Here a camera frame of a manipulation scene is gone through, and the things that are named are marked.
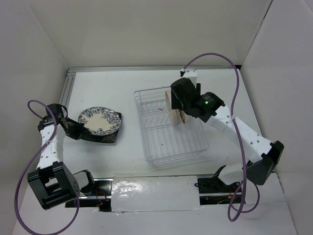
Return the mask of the blue floral white plate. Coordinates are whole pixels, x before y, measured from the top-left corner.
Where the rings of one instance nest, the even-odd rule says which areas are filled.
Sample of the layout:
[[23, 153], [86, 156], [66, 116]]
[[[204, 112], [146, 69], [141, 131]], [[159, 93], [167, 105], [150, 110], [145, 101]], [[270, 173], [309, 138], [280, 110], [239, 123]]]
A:
[[85, 109], [78, 116], [78, 122], [96, 136], [110, 135], [119, 130], [121, 118], [112, 109], [96, 106]]

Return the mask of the beige plate blue swirl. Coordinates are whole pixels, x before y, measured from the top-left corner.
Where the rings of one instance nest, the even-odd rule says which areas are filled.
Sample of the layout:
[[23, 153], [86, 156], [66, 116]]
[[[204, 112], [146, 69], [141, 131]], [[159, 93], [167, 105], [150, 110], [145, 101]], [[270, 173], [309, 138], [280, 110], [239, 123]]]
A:
[[178, 115], [177, 115], [177, 111], [172, 109], [171, 90], [167, 90], [165, 92], [165, 100], [166, 100], [167, 112], [168, 112], [170, 121], [172, 125], [176, 125], [178, 123]]

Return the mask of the brown rim floral bowl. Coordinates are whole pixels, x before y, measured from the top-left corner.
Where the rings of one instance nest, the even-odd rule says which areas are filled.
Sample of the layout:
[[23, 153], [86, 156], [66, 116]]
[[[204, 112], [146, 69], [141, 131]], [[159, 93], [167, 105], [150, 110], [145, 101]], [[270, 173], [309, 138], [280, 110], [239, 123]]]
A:
[[186, 123], [185, 112], [183, 110], [179, 109], [179, 115], [180, 115], [182, 123], [185, 124]]

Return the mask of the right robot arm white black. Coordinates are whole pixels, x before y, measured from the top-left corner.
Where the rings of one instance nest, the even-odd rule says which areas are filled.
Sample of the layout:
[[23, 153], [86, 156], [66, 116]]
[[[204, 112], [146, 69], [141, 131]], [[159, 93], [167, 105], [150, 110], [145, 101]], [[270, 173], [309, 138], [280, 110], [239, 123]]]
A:
[[199, 118], [227, 136], [245, 153], [245, 164], [222, 166], [215, 173], [213, 186], [219, 192], [226, 191], [232, 183], [243, 180], [243, 171], [252, 183], [262, 186], [277, 166], [284, 145], [271, 142], [252, 130], [238, 117], [231, 115], [229, 107], [214, 93], [201, 94], [201, 85], [181, 78], [171, 85], [172, 109], [183, 110], [187, 115]]

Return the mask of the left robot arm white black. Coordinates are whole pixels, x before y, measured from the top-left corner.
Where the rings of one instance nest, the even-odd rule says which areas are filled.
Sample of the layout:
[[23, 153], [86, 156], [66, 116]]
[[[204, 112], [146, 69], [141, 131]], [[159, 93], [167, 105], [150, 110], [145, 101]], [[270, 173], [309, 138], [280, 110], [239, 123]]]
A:
[[27, 181], [42, 208], [48, 210], [80, 195], [92, 195], [97, 184], [88, 170], [72, 174], [63, 162], [64, 138], [80, 140], [84, 126], [68, 118], [61, 104], [48, 105], [46, 113], [38, 125], [43, 150]]

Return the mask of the black square plate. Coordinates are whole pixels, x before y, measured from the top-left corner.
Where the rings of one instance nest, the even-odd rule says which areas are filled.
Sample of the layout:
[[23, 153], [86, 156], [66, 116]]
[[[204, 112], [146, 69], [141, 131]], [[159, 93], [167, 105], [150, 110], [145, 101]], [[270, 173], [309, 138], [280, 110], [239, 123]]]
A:
[[[119, 117], [122, 118], [122, 114], [119, 112], [117, 112], [117, 113], [118, 113]], [[116, 131], [110, 135], [106, 135], [106, 136], [96, 136], [96, 135], [91, 134], [87, 130], [87, 128], [84, 127], [84, 131], [82, 133], [81, 139], [85, 140], [85, 141], [91, 141], [91, 142], [113, 144], [116, 141], [118, 131]]]

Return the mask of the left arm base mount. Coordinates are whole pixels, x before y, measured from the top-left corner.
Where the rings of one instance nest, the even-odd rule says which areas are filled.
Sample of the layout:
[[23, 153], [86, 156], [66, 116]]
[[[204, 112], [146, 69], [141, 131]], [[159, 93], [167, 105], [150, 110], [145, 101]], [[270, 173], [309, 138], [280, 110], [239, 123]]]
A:
[[80, 194], [80, 208], [111, 212], [112, 182], [113, 178], [94, 179], [94, 186], [89, 192]]

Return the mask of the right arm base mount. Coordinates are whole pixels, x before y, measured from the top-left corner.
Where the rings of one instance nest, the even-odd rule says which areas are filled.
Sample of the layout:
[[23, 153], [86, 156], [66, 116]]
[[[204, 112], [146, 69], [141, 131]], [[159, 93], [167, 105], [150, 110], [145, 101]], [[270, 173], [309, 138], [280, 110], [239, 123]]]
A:
[[239, 182], [225, 185], [217, 177], [198, 178], [194, 186], [199, 191], [200, 205], [229, 204]]

